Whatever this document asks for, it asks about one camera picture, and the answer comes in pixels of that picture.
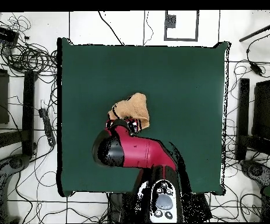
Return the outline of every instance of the black cable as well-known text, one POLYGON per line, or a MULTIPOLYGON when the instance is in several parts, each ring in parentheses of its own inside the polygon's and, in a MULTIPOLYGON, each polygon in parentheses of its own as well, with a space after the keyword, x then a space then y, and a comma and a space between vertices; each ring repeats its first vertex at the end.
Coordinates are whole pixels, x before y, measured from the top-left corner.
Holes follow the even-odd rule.
MULTIPOLYGON (((149 24, 148 24, 148 16, 149 16, 149 11, 148 11, 148 13, 147 13, 147 18, 146 18, 146 24, 149 26, 149 24)), ((149 40, 152 39, 152 36, 153 36, 153 29, 152 29, 150 26, 149 26, 149 28, 150 28, 151 31, 152 31, 152 35, 151 35, 150 39, 148 39, 148 40, 146 40, 146 41, 144 42, 144 45, 143 45, 143 46, 145 46, 145 44, 146 44, 149 40)))
POLYGON ((254 62, 254 61, 250 61, 250 59, 249 59, 249 53, 250 53, 250 47, 251 47, 251 45, 252 45, 254 42, 256 42, 256 41, 258 41, 258 40, 262 40, 262 39, 267 38, 267 37, 269 37, 269 36, 270 36, 270 33, 267 34, 267 35, 264 36, 264 37, 261 37, 261 38, 258 38, 258 39, 256 39, 256 40, 254 40, 253 42, 250 43, 250 45, 248 46, 247 51, 246 51, 246 54, 247 54, 247 60, 248 60, 249 64, 251 65, 251 69, 252 69, 257 75, 259 75, 259 76, 261 76, 261 77, 263 77, 263 78, 270 78, 270 75, 269 75, 269 76, 264 76, 263 74, 265 74, 265 71, 266 71, 266 70, 265 70, 264 72, 262 72, 262 70, 261 70, 261 68, 260 68, 260 65, 269 65, 269 66, 270 66, 270 62, 254 62))
POLYGON ((117 35, 115 34, 114 30, 112 29, 112 27, 104 20, 104 18, 101 16, 100 12, 98 11, 100 18, 103 20, 103 22, 111 29, 111 31, 113 32, 113 34, 115 35, 115 37, 117 38, 117 40, 119 41, 119 43, 124 46, 124 43, 120 41, 120 39, 117 37, 117 35))

